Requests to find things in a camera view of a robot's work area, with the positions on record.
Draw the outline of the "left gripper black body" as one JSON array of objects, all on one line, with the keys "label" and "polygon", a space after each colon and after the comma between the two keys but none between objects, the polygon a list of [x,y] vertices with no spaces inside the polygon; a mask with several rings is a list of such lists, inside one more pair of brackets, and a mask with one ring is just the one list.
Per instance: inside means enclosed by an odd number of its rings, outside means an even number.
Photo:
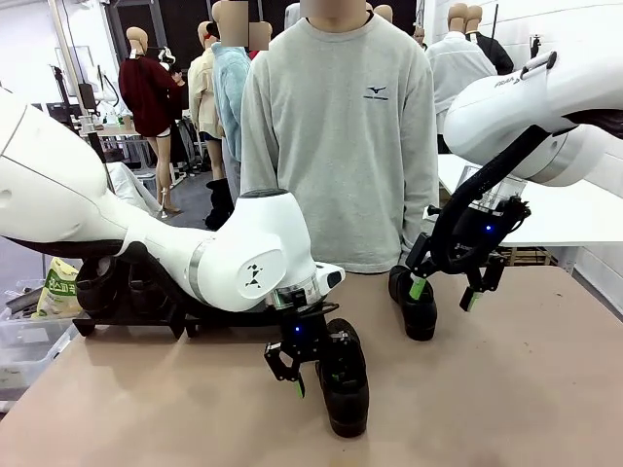
[{"label": "left gripper black body", "polygon": [[281,321],[280,331],[281,350],[299,363],[317,360],[328,336],[321,311],[286,315]]}]

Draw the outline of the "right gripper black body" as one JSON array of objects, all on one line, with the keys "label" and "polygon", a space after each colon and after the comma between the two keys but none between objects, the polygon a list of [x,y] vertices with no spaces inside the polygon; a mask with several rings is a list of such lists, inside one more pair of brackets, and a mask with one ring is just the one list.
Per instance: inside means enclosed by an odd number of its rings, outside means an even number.
[{"label": "right gripper black body", "polygon": [[441,271],[467,271],[482,266],[517,223],[517,206],[462,212],[444,208],[431,237],[431,259]]}]

